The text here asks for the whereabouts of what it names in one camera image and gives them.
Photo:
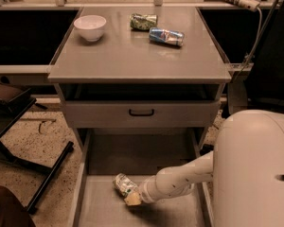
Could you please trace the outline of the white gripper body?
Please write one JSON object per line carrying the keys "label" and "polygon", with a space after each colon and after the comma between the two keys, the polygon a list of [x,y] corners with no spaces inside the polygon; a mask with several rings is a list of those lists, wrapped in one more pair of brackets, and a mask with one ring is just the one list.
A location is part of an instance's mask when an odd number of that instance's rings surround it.
{"label": "white gripper body", "polygon": [[154,203],[159,200],[159,193],[157,191],[155,178],[149,177],[143,181],[139,186],[139,193],[141,200],[145,203]]}

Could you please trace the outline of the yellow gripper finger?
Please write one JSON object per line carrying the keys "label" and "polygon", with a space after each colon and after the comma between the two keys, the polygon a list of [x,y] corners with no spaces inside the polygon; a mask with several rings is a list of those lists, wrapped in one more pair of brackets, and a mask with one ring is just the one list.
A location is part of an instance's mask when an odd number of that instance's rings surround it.
{"label": "yellow gripper finger", "polygon": [[138,192],[131,192],[130,194],[127,195],[124,201],[128,206],[137,206],[142,203],[140,194]]}

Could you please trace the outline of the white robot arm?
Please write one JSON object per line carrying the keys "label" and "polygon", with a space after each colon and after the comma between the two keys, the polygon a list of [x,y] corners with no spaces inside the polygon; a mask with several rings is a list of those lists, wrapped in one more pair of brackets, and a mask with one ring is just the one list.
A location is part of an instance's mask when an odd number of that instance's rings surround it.
{"label": "white robot arm", "polygon": [[220,128],[215,147],[138,185],[139,203],[184,196],[213,183],[214,227],[284,227],[284,114],[240,111]]}

